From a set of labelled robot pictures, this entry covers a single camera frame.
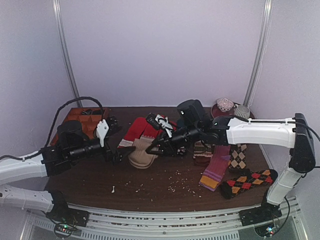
white wall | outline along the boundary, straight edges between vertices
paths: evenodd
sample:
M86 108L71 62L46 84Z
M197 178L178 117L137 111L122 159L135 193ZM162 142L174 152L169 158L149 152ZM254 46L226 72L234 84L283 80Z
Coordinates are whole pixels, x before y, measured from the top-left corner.
M252 111L258 118L277 119L303 113L320 133L320 2L273 1L272 22ZM317 165L320 144L314 138ZM264 146L276 170L289 160L287 149ZM319 239L320 171L313 170L294 190L310 228Z
M72 97L52 1L0 1L0 155L43 147L57 108ZM45 183L18 186L41 190ZM0 216L0 239L20 239L25 211L0 207Z
M80 95L106 106L242 103L264 0L61 0Z

metal pole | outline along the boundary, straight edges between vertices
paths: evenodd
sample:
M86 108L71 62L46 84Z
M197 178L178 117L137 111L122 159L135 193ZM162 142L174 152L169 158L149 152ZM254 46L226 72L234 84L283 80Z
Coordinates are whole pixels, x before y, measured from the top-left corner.
M72 70L71 62L70 62L70 57L69 57L69 52L67 48L67 42L66 42L66 36L65 36L65 31L64 31L64 25L62 21L62 16L61 16L61 10L60 10L60 2L59 0L53 0L53 12L56 20L56 24L58 27L58 32L60 36L60 43L61 43L61 48L62 48L62 53L63 53L63 60L64 60L64 65L66 68L66 72L69 78L69 82L72 88L72 92L75 98L79 98L79 91L77 88L74 72ZM81 101L76 102L78 108L82 108L82 103Z
M268 29L270 25L271 9L272 9L272 0L265 0L258 48L255 55L250 82L249 82L249 85L245 94L244 102L243 102L243 105L245 106L248 106L250 104L250 101L254 96L254 91L257 84L257 77L260 70L262 55L265 49L265 42L267 39Z

beige sock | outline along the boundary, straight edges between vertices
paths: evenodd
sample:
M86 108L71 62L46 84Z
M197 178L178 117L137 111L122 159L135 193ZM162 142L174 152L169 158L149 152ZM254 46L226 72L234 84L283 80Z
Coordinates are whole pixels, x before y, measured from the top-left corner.
M135 151L129 155L131 165L136 168L148 168L151 166L157 155L146 153L146 149L150 146L150 142L143 139L135 139L132 146Z

dark wooden table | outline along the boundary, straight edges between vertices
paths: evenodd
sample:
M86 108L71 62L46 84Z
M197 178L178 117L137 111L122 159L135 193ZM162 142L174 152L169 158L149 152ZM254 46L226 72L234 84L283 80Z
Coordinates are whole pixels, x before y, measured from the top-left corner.
M110 115L118 118L123 129L111 137L116 148L137 117L150 112L170 120L179 118L175 107L113 107ZM250 144L246 154L252 171L268 168L258 145ZM46 190L61 191L69 203L114 210L142 212L208 211L251 206L262 201L266 186L259 186L226 200L219 190L199 186L204 167L194 166L192 154L185 157L158 157L148 169L136 169L128 159L113 166L102 157L86 159L60 175L52 176ZM237 177L225 173L224 180Z

orange tray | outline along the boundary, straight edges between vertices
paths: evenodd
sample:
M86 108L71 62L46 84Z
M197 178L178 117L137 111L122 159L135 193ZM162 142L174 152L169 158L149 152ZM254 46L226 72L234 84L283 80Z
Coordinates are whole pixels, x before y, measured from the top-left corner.
M90 139L94 138L93 132L97 127L97 124L101 120L101 115L82 115L83 111L91 109L92 111L99 110L99 107L73 107L66 115L63 123L69 120L77 120L82 124L82 131L88 135ZM109 117L110 109L108 107L104 107L103 118L107 119ZM50 145L54 146L58 141L58 135L55 134L52 139Z

